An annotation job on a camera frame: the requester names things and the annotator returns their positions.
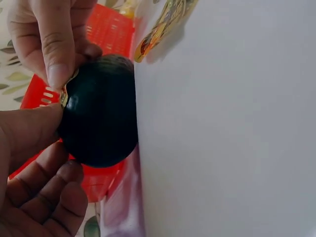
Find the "leaf pattern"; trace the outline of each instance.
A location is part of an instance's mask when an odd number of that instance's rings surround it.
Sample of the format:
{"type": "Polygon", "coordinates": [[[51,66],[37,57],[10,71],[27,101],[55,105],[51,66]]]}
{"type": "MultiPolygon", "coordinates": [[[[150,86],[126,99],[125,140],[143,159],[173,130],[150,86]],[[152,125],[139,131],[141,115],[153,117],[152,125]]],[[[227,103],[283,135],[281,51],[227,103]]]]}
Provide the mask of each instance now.
{"type": "Polygon", "coordinates": [[[0,49],[0,51],[4,52],[4,53],[8,53],[8,54],[13,54],[15,53],[15,49],[13,47],[6,47],[6,48],[2,48],[0,49]]]}
{"type": "Polygon", "coordinates": [[[9,43],[8,43],[8,45],[7,46],[9,46],[9,47],[13,47],[13,42],[12,42],[12,40],[10,40],[9,41],[9,43]]]}
{"type": "Polygon", "coordinates": [[[19,59],[19,57],[18,57],[18,56],[14,56],[14,57],[11,58],[9,61],[13,61],[13,60],[17,60],[17,59],[19,59]]]}
{"type": "Polygon", "coordinates": [[[14,92],[16,92],[16,91],[18,91],[18,90],[20,90],[20,89],[22,89],[22,88],[28,86],[29,84],[30,84],[30,83],[28,82],[28,83],[25,83],[25,84],[22,84],[22,85],[18,85],[18,86],[15,86],[15,87],[11,87],[11,88],[5,90],[5,91],[2,93],[2,95],[9,95],[9,94],[12,94],[12,93],[14,93],[14,92]]]}
{"type": "Polygon", "coordinates": [[[112,8],[117,4],[118,0],[107,0],[105,6],[112,8]]]}
{"type": "Polygon", "coordinates": [[[16,101],[16,102],[22,102],[22,100],[23,100],[23,98],[24,98],[24,96],[20,96],[20,97],[17,97],[17,98],[14,98],[14,100],[16,101]]]}
{"type": "Polygon", "coordinates": [[[9,85],[7,85],[7,84],[0,84],[0,90],[6,89],[7,87],[9,87],[9,85]]]}
{"type": "Polygon", "coordinates": [[[11,75],[7,76],[6,79],[10,81],[22,81],[29,80],[31,79],[31,77],[20,72],[14,72],[11,75]]]}
{"type": "Polygon", "coordinates": [[[85,224],[83,229],[84,237],[100,237],[100,227],[96,216],[91,217],[85,224]]]}

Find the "basket hole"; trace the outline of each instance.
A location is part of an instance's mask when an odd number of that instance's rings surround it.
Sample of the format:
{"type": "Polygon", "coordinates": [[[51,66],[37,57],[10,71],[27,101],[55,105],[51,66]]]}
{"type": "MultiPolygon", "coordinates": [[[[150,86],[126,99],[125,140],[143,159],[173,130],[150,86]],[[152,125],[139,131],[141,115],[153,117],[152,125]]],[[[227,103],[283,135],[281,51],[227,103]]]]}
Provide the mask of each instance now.
{"type": "Polygon", "coordinates": [[[47,93],[47,92],[44,92],[44,96],[47,96],[47,97],[50,97],[50,98],[54,97],[54,95],[52,95],[51,93],[47,93]]]}
{"type": "Polygon", "coordinates": [[[41,99],[41,101],[42,101],[42,102],[44,102],[44,103],[51,104],[51,101],[50,101],[50,100],[48,100],[48,99],[45,99],[45,98],[42,98],[42,99],[41,99]]]}
{"type": "Polygon", "coordinates": [[[50,87],[46,87],[46,90],[49,90],[49,91],[51,91],[51,92],[54,92],[54,90],[52,89],[52,88],[50,88],[50,87]]]}

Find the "fingernail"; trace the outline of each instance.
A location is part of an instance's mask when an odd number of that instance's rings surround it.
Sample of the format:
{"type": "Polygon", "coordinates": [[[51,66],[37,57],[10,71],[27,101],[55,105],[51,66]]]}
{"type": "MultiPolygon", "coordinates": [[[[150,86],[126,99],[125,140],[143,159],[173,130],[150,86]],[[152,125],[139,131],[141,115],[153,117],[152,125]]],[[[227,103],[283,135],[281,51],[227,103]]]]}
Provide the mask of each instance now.
{"type": "Polygon", "coordinates": [[[56,64],[48,68],[48,84],[53,89],[60,89],[67,81],[69,68],[66,64],[56,64]]]}

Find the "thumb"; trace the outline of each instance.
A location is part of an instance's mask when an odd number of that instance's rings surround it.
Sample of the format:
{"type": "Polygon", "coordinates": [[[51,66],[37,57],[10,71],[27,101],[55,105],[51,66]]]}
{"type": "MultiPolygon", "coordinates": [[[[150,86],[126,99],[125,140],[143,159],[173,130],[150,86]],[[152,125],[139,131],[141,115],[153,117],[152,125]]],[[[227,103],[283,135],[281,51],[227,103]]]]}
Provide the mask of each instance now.
{"type": "Polygon", "coordinates": [[[32,10],[39,25],[48,84],[60,89],[75,67],[75,43],[70,0],[33,0],[32,10]]]}

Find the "finger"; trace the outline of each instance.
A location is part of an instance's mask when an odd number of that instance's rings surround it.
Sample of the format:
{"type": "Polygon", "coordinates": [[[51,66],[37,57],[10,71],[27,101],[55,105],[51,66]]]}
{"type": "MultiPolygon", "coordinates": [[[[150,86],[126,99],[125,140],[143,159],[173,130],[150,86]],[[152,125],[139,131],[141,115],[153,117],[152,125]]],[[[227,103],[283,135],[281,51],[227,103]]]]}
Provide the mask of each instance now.
{"type": "Polygon", "coordinates": [[[87,205],[87,196],[81,186],[69,183],[64,188],[54,213],[43,226],[53,236],[73,237],[83,222],[87,205]]]}
{"type": "Polygon", "coordinates": [[[38,21],[47,81],[60,89],[75,67],[75,43],[72,32],[70,0],[33,0],[31,8],[38,21]]]}
{"type": "Polygon", "coordinates": [[[20,209],[36,222],[44,223],[55,210],[64,187],[70,182],[80,184],[82,180],[82,166],[70,160],[58,170],[35,198],[23,204],[20,209]]]}
{"type": "MultiPolygon", "coordinates": [[[[53,104],[36,109],[0,112],[0,148],[8,149],[11,157],[37,147],[38,152],[45,148],[47,140],[56,136],[57,127],[62,118],[62,108],[53,104]]],[[[29,157],[11,159],[10,173],[29,157]]]]}
{"type": "Polygon", "coordinates": [[[68,157],[63,144],[54,143],[8,182],[6,196],[15,207],[20,207],[35,197],[45,184],[56,175],[68,157]]]}
{"type": "Polygon", "coordinates": [[[81,38],[75,41],[76,52],[85,56],[87,59],[96,59],[102,55],[102,49],[90,43],[86,38],[81,38]]]}
{"type": "Polygon", "coordinates": [[[16,54],[23,66],[47,83],[38,25],[36,23],[21,24],[9,21],[8,29],[16,54]]]}

